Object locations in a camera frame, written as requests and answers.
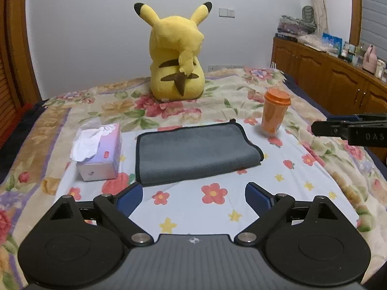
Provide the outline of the purple and grey towel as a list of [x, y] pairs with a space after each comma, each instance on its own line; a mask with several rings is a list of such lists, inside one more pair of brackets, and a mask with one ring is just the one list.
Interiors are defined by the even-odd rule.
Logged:
[[242, 125], [227, 123], [140, 134], [136, 180], [143, 187], [202, 179], [261, 165], [264, 153]]

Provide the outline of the white floral sheet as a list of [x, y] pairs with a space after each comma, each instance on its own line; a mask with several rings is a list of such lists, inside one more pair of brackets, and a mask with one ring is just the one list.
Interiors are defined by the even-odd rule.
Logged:
[[329, 197], [352, 225], [359, 216], [339, 186], [297, 139], [280, 129], [269, 140], [251, 124], [242, 124], [247, 137], [264, 153], [261, 165], [178, 183], [146, 187], [130, 219], [154, 239], [160, 234], [228, 234], [257, 219], [245, 200], [245, 187], [254, 182], [272, 194], [285, 193], [297, 201]]

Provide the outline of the wooden side cabinet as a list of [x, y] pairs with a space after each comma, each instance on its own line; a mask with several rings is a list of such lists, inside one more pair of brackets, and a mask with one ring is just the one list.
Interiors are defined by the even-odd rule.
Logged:
[[272, 62], [331, 114], [386, 113], [386, 84], [344, 60], [275, 37]]

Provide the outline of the pink tissue box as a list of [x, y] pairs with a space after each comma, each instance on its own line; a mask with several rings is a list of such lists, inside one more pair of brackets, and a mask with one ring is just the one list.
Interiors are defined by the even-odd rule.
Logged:
[[115, 179], [120, 156], [120, 125], [103, 125], [98, 119], [88, 121], [78, 129], [70, 153], [70, 159], [86, 182]]

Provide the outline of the pink small bag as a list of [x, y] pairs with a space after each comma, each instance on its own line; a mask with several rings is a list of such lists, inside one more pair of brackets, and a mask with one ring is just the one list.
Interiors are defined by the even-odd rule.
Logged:
[[362, 68], [365, 71], [374, 74], [377, 69], [377, 62], [378, 58], [376, 54], [376, 49], [374, 45], [371, 44], [367, 48], [367, 51], [364, 53]]

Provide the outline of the blue picture card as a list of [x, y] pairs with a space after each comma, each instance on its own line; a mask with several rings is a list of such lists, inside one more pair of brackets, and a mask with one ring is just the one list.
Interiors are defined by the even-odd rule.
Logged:
[[323, 33], [321, 41], [325, 47], [326, 52], [333, 55], [341, 54], [342, 38], [330, 35], [328, 33]]

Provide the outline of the orange lidded cup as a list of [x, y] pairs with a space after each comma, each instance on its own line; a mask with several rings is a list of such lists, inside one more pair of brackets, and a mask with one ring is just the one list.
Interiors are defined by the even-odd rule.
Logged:
[[287, 109], [291, 105], [290, 95], [285, 91], [272, 87], [267, 89], [264, 94], [264, 99], [260, 127], [267, 136], [274, 136], [277, 134]]

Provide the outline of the floral bed blanket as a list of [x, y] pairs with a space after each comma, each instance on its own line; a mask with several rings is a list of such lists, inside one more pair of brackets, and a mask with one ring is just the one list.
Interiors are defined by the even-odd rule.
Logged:
[[[264, 94], [278, 88], [290, 95], [277, 134], [261, 130]], [[121, 129], [119, 176], [85, 183], [76, 178], [69, 154], [78, 128], [98, 118]], [[1, 148], [1, 288], [21, 289], [25, 279], [17, 252], [54, 201], [72, 195], [88, 201], [103, 193], [116, 194], [135, 181], [136, 139], [145, 131], [223, 123], [231, 119], [251, 124], [273, 140], [280, 129], [294, 136], [333, 178], [358, 214], [355, 225], [371, 249], [365, 274], [370, 278], [386, 263], [386, 170], [362, 147], [338, 138], [317, 138], [311, 123], [325, 118], [306, 97], [290, 88], [290, 77], [277, 69], [228, 69], [209, 73], [197, 100], [158, 102], [149, 80], [139, 78], [68, 92], [32, 109]]]

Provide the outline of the stack of books and clutter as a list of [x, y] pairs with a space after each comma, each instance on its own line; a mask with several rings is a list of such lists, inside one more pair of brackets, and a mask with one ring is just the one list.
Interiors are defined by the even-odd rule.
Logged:
[[297, 43], [298, 37], [313, 34], [315, 30], [316, 25], [314, 22], [308, 23], [292, 16], [283, 15], [279, 19], [275, 37]]

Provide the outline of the yellow Pikachu plush toy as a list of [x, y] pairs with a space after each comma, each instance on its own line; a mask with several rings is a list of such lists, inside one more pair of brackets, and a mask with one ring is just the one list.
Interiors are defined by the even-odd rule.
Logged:
[[198, 56], [204, 35], [198, 26], [208, 17], [212, 7], [211, 2], [206, 2], [190, 18], [160, 18], [149, 5], [134, 4], [137, 15], [151, 26], [150, 89], [157, 100], [194, 100], [202, 95], [205, 76]]

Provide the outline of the beige tied curtain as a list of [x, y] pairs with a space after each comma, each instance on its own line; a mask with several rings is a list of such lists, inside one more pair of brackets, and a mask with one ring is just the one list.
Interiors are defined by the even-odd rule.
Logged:
[[329, 33], [326, 0], [312, 0], [312, 2], [316, 33], [322, 37], [324, 33]]

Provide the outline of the wooden slatted wardrobe door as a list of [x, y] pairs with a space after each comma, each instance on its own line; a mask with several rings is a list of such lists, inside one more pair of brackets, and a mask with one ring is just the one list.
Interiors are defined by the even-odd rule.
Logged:
[[1, 0], [1, 144], [39, 101], [28, 43], [26, 0]]

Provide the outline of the white wall socket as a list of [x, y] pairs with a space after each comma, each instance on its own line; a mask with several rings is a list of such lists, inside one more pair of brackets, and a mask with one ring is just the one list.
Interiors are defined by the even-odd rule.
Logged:
[[242, 69], [242, 65], [209, 65], [208, 66], [208, 72], [212, 71], [220, 71], [223, 69]]

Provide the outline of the white wall switch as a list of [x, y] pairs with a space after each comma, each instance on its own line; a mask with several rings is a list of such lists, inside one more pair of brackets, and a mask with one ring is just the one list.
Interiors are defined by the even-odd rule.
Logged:
[[235, 18], [236, 13], [231, 8], [219, 8], [218, 9], [218, 15], [222, 18]]

